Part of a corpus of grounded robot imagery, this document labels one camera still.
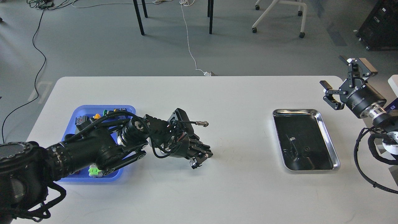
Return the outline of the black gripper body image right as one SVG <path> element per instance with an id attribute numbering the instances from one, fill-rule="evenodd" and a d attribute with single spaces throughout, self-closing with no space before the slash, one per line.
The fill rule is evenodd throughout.
<path id="1" fill-rule="evenodd" d="M 353 114 L 359 118 L 365 118 L 364 111 L 374 103 L 384 106 L 386 99 L 376 91 L 367 81 L 362 78 L 354 78 L 354 84 L 350 87 L 350 82 L 345 81 L 340 86 L 342 91 L 346 91 L 347 95 L 340 95 L 342 103 L 348 106 Z"/>

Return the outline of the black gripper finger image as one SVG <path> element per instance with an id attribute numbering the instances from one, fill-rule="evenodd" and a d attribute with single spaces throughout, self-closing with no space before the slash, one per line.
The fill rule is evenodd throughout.
<path id="1" fill-rule="evenodd" d="M 333 95 L 347 95 L 347 91 L 333 90 L 332 86 L 325 80 L 321 80 L 320 84 L 325 90 L 325 96 L 323 97 L 323 100 L 327 102 L 334 110 L 344 109 L 344 103 L 338 102 Z"/>
<path id="2" fill-rule="evenodd" d="M 347 58 L 343 55 L 339 59 L 348 66 L 347 82 L 354 86 L 355 79 L 366 81 L 378 74 L 377 69 L 366 58 Z"/>
<path id="3" fill-rule="evenodd" d="M 202 163 L 210 157 L 210 151 L 189 151 L 187 158 L 190 160 L 192 169 L 196 169 L 202 165 Z"/>
<path id="4" fill-rule="evenodd" d="M 198 139 L 189 138 L 189 147 L 188 147 L 188 159 L 194 157 L 204 157 L 210 158 L 213 156 L 213 152 L 210 150 L 210 146 L 203 144 Z"/>

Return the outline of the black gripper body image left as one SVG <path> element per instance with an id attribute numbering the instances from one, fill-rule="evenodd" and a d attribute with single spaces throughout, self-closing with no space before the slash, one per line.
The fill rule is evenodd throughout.
<path id="1" fill-rule="evenodd" d="M 157 158 L 168 156 L 185 159 L 196 159 L 199 156 L 199 136 L 182 132 L 178 134 L 167 134 L 155 139 L 155 152 Z"/>

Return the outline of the black robot arm image left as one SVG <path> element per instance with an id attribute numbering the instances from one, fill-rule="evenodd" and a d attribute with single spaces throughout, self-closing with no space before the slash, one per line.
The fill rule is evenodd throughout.
<path id="1" fill-rule="evenodd" d="M 193 169 L 200 167 L 213 153 L 193 125 L 206 127 L 208 122 L 190 121 L 181 108 L 168 120 L 115 110 L 78 119 L 76 134 L 46 148 L 35 141 L 1 144 L 1 223 L 50 218 L 49 209 L 66 196 L 56 181 L 90 165 L 111 174 L 143 158 L 147 145 L 162 152 L 157 158 L 185 158 Z"/>

